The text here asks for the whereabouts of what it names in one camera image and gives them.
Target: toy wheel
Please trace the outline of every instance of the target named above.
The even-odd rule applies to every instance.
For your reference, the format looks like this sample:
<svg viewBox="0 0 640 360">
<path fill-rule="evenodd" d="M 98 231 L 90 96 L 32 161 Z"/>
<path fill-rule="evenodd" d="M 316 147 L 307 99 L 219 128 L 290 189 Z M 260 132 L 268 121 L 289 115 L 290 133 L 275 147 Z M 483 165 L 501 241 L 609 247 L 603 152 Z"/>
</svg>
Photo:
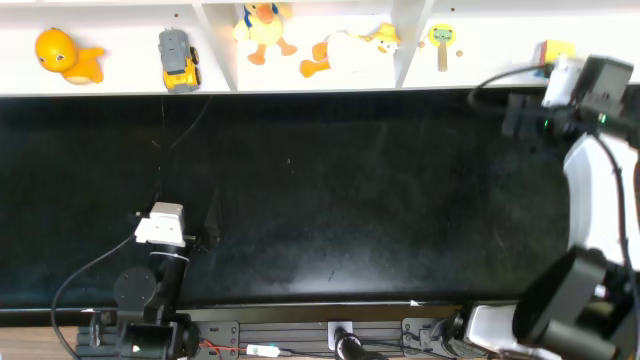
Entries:
<svg viewBox="0 0 640 360">
<path fill-rule="evenodd" d="M 191 61 L 193 61 L 194 64 L 198 65 L 198 63 L 200 62 L 200 58 L 198 57 L 198 51 L 193 46 L 191 47 L 190 51 L 191 51 Z"/>
</svg>

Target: black table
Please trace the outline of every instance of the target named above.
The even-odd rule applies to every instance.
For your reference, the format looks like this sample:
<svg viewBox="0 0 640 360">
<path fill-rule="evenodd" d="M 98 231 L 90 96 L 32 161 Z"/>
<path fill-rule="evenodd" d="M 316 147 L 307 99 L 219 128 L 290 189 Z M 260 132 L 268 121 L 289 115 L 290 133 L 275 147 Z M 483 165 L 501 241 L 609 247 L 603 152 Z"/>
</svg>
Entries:
<svg viewBox="0 0 640 360">
<path fill-rule="evenodd" d="M 49 307 L 159 179 L 189 224 L 221 194 L 224 239 L 193 255 L 182 308 L 515 298 L 567 246 L 562 154 L 502 138 L 464 95 L 214 96 L 172 153 L 208 96 L 165 97 L 164 120 L 159 96 L 3 99 L 0 309 Z M 128 245 L 60 307 L 113 304 L 148 252 Z"/>
</svg>

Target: brown handle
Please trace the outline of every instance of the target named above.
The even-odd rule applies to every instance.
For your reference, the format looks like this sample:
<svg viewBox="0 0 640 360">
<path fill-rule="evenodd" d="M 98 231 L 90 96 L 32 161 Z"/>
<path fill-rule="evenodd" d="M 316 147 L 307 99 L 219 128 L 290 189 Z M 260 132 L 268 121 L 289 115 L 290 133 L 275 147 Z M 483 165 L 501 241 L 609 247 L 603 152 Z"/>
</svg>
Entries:
<svg viewBox="0 0 640 360">
<path fill-rule="evenodd" d="M 438 45 L 438 71 L 447 71 L 447 43 Z"/>
</svg>

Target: yellow plush duck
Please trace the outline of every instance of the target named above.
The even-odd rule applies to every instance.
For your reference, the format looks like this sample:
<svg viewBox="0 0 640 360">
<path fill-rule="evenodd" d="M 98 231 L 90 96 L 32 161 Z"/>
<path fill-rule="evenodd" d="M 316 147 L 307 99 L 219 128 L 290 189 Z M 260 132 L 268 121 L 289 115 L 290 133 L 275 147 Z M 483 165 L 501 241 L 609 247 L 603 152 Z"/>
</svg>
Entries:
<svg viewBox="0 0 640 360">
<path fill-rule="evenodd" d="M 373 35 L 354 36 L 336 32 L 327 41 L 313 46 L 313 60 L 300 63 L 300 73 L 305 78 L 318 71 L 332 69 L 343 74 L 373 70 L 376 56 L 391 55 L 398 49 L 400 39 L 396 28 L 384 23 Z"/>
<path fill-rule="evenodd" d="M 251 39 L 258 43 L 258 50 L 248 56 L 249 61 L 256 65 L 264 64 L 267 46 L 274 44 L 280 46 L 284 56 L 293 55 L 298 51 L 297 47 L 287 44 L 282 38 L 284 25 L 280 15 L 285 18 L 292 16 L 289 5 L 247 3 L 244 5 L 244 13 L 244 18 L 233 29 L 233 38 L 238 41 Z"/>
<path fill-rule="evenodd" d="M 104 79 L 96 60 L 104 55 L 104 49 L 80 49 L 61 30 L 53 28 L 40 34 L 36 40 L 36 55 L 43 68 L 62 74 L 74 85 L 101 83 Z"/>
</svg>

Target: yellow toy vehicle cab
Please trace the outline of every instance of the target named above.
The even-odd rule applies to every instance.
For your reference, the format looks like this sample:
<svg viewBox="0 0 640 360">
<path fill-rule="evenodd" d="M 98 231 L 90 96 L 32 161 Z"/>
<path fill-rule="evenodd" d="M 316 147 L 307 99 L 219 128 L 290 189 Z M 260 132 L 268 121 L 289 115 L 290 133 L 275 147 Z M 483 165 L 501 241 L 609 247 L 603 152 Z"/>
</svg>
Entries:
<svg viewBox="0 0 640 360">
<path fill-rule="evenodd" d="M 162 59 L 164 86 L 170 93 L 185 93 L 200 87 L 200 70 L 196 67 L 198 52 L 189 46 L 187 33 L 182 30 L 165 30 L 160 33 L 160 58 Z"/>
</svg>

